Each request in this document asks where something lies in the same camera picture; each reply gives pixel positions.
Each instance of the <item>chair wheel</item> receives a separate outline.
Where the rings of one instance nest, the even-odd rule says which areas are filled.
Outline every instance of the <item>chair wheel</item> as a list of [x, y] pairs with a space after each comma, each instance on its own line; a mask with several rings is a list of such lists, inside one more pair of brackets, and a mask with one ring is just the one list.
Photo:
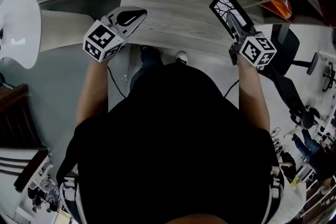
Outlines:
[[2, 75], [2, 73], [0, 73], [0, 86], [4, 83], [6, 83], [5, 77]]

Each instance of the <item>black office chair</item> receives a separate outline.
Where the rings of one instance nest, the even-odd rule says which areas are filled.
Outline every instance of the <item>black office chair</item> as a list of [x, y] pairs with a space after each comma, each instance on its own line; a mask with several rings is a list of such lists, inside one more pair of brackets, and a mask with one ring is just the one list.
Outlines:
[[271, 41], [277, 49], [277, 53], [272, 59], [272, 65], [279, 74], [284, 76], [291, 65], [308, 68], [308, 75], [313, 73], [319, 59], [319, 54], [315, 52], [311, 62], [295, 61], [294, 58], [299, 49], [300, 41], [288, 26], [273, 25]]
[[[301, 98], [295, 88], [291, 79], [286, 78], [285, 74], [292, 64], [308, 67], [306, 62], [294, 61], [294, 57], [298, 51], [300, 41], [296, 35], [287, 29], [284, 34], [281, 26], [273, 26], [271, 41], [277, 49], [277, 53], [273, 57], [270, 64], [264, 67], [263, 70], [258, 72], [273, 81], [277, 88], [282, 100], [289, 108], [290, 118], [298, 125], [301, 125], [305, 129], [309, 129], [314, 124], [314, 115], [311, 111], [305, 108]], [[308, 67], [308, 74], [311, 74], [316, 66], [317, 57], [314, 59], [311, 65]]]
[[336, 72], [333, 68], [333, 64], [332, 62], [329, 62], [329, 72], [323, 73], [323, 77], [326, 77], [327, 79], [324, 83], [322, 92], [326, 92], [328, 89], [332, 89], [334, 82], [336, 82], [335, 75]]

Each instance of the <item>cable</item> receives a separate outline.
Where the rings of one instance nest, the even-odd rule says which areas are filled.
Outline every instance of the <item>cable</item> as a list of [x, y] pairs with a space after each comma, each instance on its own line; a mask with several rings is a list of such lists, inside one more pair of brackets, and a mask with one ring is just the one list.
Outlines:
[[230, 92], [230, 90], [233, 88], [233, 86], [236, 85], [238, 82], [239, 82], [239, 79], [235, 83], [232, 84], [232, 86], [230, 87], [230, 89], [224, 95], [224, 98], [226, 98], [226, 96], [228, 95], [228, 93]]
[[114, 78], [113, 78], [113, 76], [112, 76], [111, 69], [110, 69], [109, 67], [107, 67], [107, 69], [109, 70], [110, 75], [111, 75], [111, 79], [113, 80], [113, 82], [114, 82], [115, 86], [117, 87], [118, 91], [120, 92], [120, 94], [121, 94], [124, 98], [126, 98], [126, 96], [123, 95], [123, 93], [120, 91], [120, 89], [119, 89], [119, 87], [118, 87], [116, 81], [114, 80]]
[[271, 137], [274, 138], [280, 133], [281, 129], [279, 127], [276, 127], [271, 131]]

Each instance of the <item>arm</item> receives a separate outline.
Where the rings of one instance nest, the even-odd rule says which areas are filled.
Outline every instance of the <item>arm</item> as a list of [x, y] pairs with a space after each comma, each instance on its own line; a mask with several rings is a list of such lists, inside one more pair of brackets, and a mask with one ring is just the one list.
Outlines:
[[320, 140], [320, 145], [323, 147], [324, 151], [329, 155], [330, 158], [333, 158], [333, 154], [330, 150], [330, 148], [327, 147], [327, 144], [323, 141], [323, 140]]
[[241, 55], [238, 55], [237, 64], [239, 71], [239, 110], [252, 126], [269, 132], [269, 114], [257, 69]]
[[285, 166], [285, 167], [292, 167], [293, 166], [291, 163], [279, 163], [279, 165]]
[[77, 125], [90, 117], [108, 112], [108, 62], [93, 60], [89, 64], [77, 107]]

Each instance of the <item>hand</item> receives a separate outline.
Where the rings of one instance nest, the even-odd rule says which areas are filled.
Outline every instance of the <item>hand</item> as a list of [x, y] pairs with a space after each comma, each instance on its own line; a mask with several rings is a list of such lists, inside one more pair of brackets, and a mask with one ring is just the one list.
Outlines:
[[325, 148], [327, 146], [327, 144], [323, 141], [323, 140], [320, 140], [320, 145]]

